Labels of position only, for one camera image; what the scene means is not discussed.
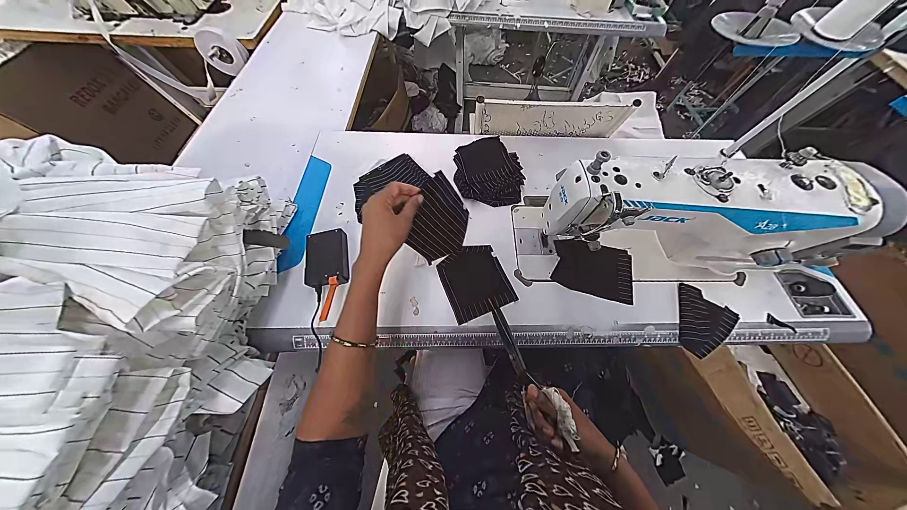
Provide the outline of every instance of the jack logo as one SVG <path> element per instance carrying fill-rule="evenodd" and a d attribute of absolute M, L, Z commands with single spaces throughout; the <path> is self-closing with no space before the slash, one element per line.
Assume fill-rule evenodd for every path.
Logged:
<path fill-rule="evenodd" d="M 696 218 L 682 218 L 680 216 L 647 216 L 639 218 L 641 221 L 664 221 L 665 223 L 686 223 Z"/>

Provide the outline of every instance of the bracelet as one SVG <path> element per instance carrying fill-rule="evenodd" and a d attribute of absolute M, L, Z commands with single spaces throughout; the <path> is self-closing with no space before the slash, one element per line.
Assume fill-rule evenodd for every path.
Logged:
<path fill-rule="evenodd" d="M 367 347 L 373 347 L 375 345 L 374 343 L 360 344 L 360 343 L 356 343 L 356 342 L 350 342 L 350 341 L 344 340 L 342 338 L 337 338 L 334 335 L 331 335 L 331 339 L 334 340 L 336 343 L 342 345 L 343 347 L 367 348 Z"/>
<path fill-rule="evenodd" d="M 618 462 L 620 461 L 620 455 L 624 456 L 627 454 L 627 450 L 624 449 L 621 443 L 617 444 L 617 447 L 614 448 L 614 462 L 611 463 L 611 473 L 614 473 L 618 470 Z"/>

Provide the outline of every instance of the industrial sewing machine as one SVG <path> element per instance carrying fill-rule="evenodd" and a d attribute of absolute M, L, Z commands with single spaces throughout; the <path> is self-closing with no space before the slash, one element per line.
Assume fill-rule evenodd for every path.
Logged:
<path fill-rule="evenodd" d="M 801 316 L 846 316 L 834 286 L 803 268 L 877 248 L 907 222 L 907 192 L 864 163 L 813 150 L 702 163 L 605 151 L 573 162 L 543 205 L 512 208 L 517 277 L 548 280 L 552 241 L 582 239 L 628 250 L 635 281 L 743 286 L 749 271 L 770 270 Z"/>

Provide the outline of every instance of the white striped fabric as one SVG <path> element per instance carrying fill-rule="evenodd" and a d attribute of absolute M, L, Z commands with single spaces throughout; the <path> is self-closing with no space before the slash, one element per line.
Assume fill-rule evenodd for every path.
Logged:
<path fill-rule="evenodd" d="M 0 510 L 217 499 L 211 441 L 236 432 L 185 420 L 237 411 L 270 376 L 240 320 L 277 283 L 278 251 L 242 232 L 280 233 L 296 206 L 258 177 L 198 174 L 0 141 Z"/>

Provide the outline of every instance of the hand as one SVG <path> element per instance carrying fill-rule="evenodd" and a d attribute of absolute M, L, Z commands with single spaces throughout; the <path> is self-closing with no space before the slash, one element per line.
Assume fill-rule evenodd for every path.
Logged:
<path fill-rule="evenodd" d="M 595 427 L 592 420 L 582 412 L 579 406 L 573 402 L 573 399 L 567 395 L 567 392 L 556 388 L 564 400 L 570 404 L 573 414 L 573 421 L 576 422 L 576 431 L 580 435 L 578 445 L 580 447 L 580 456 L 583 456 L 590 463 L 611 462 L 614 458 L 615 449 L 608 439 L 601 434 Z M 564 442 L 557 429 L 557 411 L 551 400 L 543 395 L 535 385 L 529 385 L 526 388 L 526 407 L 532 422 L 535 425 L 535 433 L 546 445 L 550 446 L 559 455 L 564 451 Z"/>
<path fill-rule="evenodd" d="M 391 182 L 366 201 L 362 207 L 360 259 L 368 257 L 370 264 L 384 269 L 409 236 L 413 217 L 424 199 L 420 192 L 415 186 Z"/>

